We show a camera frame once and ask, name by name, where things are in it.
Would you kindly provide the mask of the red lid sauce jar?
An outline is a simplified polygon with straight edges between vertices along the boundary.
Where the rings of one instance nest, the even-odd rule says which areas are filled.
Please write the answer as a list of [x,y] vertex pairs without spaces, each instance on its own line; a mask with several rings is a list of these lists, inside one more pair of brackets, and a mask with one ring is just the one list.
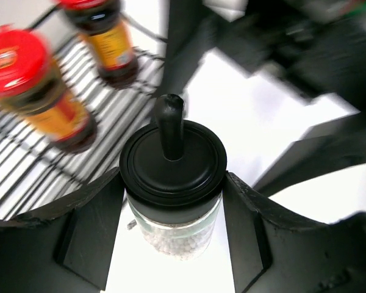
[[10,25],[0,26],[0,107],[66,153],[89,149],[98,133],[93,114],[63,80],[45,39]]
[[117,0],[57,1],[88,45],[100,77],[116,89],[137,78],[139,63]]

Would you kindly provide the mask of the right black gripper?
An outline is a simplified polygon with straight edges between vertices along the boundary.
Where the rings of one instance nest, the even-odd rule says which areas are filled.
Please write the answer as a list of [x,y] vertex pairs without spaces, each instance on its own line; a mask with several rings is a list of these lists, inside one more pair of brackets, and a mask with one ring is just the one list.
[[366,107],[366,1],[206,1],[230,25],[218,47],[302,98]]

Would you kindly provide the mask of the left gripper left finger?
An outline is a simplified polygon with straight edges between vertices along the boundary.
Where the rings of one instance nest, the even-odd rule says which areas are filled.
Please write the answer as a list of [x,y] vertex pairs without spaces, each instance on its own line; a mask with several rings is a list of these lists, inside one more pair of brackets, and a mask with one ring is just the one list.
[[113,168],[80,189],[0,220],[0,292],[101,292],[123,205]]

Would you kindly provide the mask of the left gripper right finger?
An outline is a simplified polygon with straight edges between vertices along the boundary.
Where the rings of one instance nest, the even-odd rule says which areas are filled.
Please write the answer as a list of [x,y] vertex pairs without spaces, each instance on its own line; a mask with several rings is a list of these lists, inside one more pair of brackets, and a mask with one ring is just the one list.
[[366,212],[320,223],[233,173],[223,206],[236,292],[366,292]]

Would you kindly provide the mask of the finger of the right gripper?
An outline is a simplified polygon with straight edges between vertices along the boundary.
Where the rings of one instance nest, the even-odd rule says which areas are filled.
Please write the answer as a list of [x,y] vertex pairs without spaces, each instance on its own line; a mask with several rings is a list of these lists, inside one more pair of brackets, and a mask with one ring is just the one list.
[[202,1],[170,1],[167,48],[158,95],[180,95],[205,52],[216,46],[229,25]]

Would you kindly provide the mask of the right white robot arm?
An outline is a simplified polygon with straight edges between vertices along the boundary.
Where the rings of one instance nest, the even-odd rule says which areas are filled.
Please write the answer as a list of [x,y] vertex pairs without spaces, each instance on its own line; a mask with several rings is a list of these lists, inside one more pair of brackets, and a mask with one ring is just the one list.
[[165,69],[159,93],[179,92],[203,54],[218,48],[247,72],[266,66],[312,101],[335,93],[357,113],[314,126],[254,189],[289,186],[366,163],[366,1],[244,1],[227,21],[203,1],[168,1]]

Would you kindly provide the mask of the black cap spice bottle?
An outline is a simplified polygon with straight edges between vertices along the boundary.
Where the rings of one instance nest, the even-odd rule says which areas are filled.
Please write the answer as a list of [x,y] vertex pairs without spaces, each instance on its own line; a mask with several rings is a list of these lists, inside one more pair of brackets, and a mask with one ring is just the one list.
[[203,253],[222,200],[227,155],[216,134],[184,118],[180,96],[156,99],[154,122],[127,140],[119,167],[145,240],[181,261]]

